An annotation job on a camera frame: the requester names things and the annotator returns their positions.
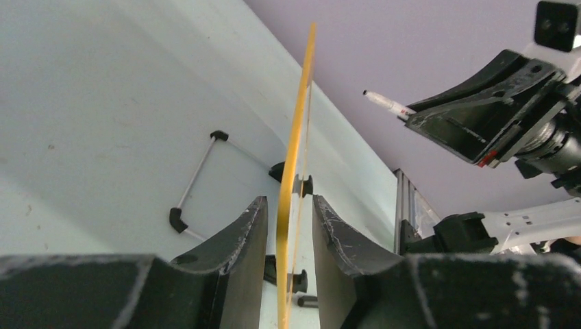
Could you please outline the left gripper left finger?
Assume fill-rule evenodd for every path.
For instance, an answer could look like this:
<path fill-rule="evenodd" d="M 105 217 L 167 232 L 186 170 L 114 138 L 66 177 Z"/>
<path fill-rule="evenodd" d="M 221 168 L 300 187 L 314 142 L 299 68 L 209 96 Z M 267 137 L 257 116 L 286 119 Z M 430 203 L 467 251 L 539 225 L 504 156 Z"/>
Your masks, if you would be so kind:
<path fill-rule="evenodd" d="M 268 201 L 165 261 L 153 254 L 1 258 L 2 328 L 257 328 Z"/>

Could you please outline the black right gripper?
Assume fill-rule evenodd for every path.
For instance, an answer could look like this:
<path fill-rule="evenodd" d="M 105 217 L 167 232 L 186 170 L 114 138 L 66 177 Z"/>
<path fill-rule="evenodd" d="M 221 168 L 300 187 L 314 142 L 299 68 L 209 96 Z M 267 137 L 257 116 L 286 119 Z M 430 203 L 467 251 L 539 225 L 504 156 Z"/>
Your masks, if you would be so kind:
<path fill-rule="evenodd" d="M 465 162 L 496 167 L 526 153 L 572 87 L 554 64 L 500 51 L 470 78 L 408 107 L 405 126 Z"/>

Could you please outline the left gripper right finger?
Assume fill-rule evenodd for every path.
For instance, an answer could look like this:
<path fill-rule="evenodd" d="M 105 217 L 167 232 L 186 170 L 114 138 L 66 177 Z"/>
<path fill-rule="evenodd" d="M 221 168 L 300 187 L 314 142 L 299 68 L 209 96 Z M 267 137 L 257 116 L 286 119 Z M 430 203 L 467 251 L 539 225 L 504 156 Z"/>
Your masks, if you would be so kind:
<path fill-rule="evenodd" d="M 312 198 L 322 328 L 579 328 L 580 266 L 561 255 L 400 256 Z"/>

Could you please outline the black marker cap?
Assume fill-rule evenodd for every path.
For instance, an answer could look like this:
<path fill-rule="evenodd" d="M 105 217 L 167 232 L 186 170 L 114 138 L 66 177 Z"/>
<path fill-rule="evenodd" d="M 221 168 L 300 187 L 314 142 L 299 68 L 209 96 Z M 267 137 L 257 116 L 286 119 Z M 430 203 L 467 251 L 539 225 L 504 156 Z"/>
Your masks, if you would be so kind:
<path fill-rule="evenodd" d="M 301 308 L 318 308 L 319 300 L 314 295 L 301 295 L 297 298 L 297 305 Z"/>

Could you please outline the black whiteboard marker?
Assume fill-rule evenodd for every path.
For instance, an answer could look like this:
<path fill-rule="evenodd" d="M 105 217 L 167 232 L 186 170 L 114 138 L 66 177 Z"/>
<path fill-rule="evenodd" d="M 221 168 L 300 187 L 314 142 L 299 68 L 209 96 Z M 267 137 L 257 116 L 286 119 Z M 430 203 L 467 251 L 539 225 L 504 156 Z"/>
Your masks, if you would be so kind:
<path fill-rule="evenodd" d="M 416 112 L 409 108 L 408 106 L 404 106 L 379 93 L 375 93 L 370 90 L 363 90 L 362 95 L 372 103 L 382 107 L 383 109 L 390 112 L 391 114 L 394 114 L 403 121 L 407 121 L 410 116 L 416 114 Z"/>

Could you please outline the yellow framed whiteboard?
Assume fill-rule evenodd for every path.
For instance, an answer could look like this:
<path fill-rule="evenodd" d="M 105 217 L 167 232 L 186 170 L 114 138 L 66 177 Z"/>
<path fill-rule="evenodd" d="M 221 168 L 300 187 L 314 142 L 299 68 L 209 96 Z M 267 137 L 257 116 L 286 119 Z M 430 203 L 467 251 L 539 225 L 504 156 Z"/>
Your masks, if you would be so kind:
<path fill-rule="evenodd" d="M 314 75 L 317 24 L 310 25 L 308 42 L 288 139 L 286 159 L 277 206 L 275 257 L 277 285 L 277 326 L 288 328 L 293 294 L 292 274 L 299 253 L 301 219 L 308 180 L 307 155 Z"/>

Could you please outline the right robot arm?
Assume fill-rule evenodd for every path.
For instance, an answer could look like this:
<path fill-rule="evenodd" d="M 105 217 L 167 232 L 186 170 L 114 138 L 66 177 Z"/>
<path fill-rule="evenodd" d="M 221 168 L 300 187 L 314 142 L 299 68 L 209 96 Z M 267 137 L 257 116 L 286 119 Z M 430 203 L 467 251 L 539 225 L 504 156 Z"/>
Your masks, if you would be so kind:
<path fill-rule="evenodd" d="M 580 50 L 503 50 L 473 77 L 413 103 L 433 142 L 423 174 L 446 249 L 500 252 L 580 234 Z"/>

